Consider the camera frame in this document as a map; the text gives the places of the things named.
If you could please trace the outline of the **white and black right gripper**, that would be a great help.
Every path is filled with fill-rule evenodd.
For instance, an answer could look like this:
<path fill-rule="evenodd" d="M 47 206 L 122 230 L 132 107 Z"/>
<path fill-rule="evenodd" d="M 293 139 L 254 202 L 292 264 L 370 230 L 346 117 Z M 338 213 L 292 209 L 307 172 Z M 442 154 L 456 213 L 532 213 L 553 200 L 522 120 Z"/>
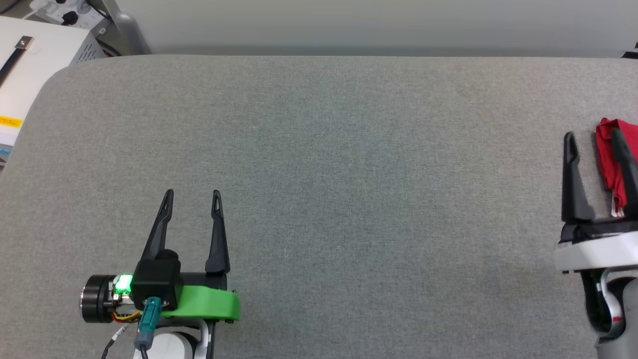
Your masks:
<path fill-rule="evenodd" d="M 637 268 L 638 166 L 620 129 L 613 129 L 611 143 L 625 189 L 625 215 L 594 221 L 595 212 L 587 200 L 579 171 L 576 138 L 573 132 L 564 136 L 561 220 L 565 225 L 553 252 L 558 271 Z"/>

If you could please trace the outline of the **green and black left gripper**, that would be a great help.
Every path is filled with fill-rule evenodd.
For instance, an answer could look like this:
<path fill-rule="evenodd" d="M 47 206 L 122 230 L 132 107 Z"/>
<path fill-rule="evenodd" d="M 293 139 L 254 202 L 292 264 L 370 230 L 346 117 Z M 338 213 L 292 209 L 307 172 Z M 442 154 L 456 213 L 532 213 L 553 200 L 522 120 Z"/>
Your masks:
<path fill-rule="evenodd" d="M 172 218 L 174 190 L 168 189 L 162 198 L 141 260 L 175 259 L 175 252 L 165 247 L 168 223 Z M 205 262 L 207 275 L 226 275 L 230 259 L 226 238 L 221 192 L 213 191 L 210 216 L 213 220 L 209 256 Z M 178 320 L 237 321 L 241 318 L 241 302 L 235 292 L 210 288 L 203 273 L 186 273 L 178 306 L 173 311 L 164 307 L 162 318 Z M 87 323 L 134 323 L 142 316 L 133 300 L 129 273 L 93 275 L 80 295 L 80 313 Z"/>

